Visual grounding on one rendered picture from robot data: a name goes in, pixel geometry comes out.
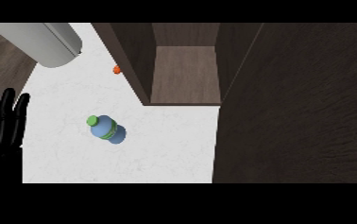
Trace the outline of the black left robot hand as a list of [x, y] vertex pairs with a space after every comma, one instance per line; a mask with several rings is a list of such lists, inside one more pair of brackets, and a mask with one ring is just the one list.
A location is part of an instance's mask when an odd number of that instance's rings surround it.
[[22, 139], [29, 95], [15, 98], [7, 88], [0, 98], [0, 187], [22, 183]]

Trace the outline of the blue water bottle green cap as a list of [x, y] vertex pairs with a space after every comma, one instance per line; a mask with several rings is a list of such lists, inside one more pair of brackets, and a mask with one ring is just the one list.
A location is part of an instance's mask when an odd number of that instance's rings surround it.
[[90, 133], [102, 140], [109, 141], [112, 144], [119, 144], [127, 135], [125, 128], [116, 123], [108, 115], [91, 115], [87, 119], [90, 126]]

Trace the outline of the dark wooden cabinet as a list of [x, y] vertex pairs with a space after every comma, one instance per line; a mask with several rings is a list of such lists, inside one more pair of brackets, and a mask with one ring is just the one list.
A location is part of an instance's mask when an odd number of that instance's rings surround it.
[[217, 106], [260, 23], [96, 23], [99, 38], [144, 106]]

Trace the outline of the dark wooden cabinet door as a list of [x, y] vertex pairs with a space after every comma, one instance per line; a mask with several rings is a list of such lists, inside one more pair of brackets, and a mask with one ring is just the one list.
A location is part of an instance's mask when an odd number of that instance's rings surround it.
[[262, 24], [218, 110], [212, 182], [357, 183], [357, 24]]

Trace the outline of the pale grey appliance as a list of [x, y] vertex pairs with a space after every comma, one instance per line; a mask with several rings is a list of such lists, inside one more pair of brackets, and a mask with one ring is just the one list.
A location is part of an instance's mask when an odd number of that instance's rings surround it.
[[0, 23], [0, 35], [47, 68], [66, 65], [81, 54], [83, 40], [69, 23]]

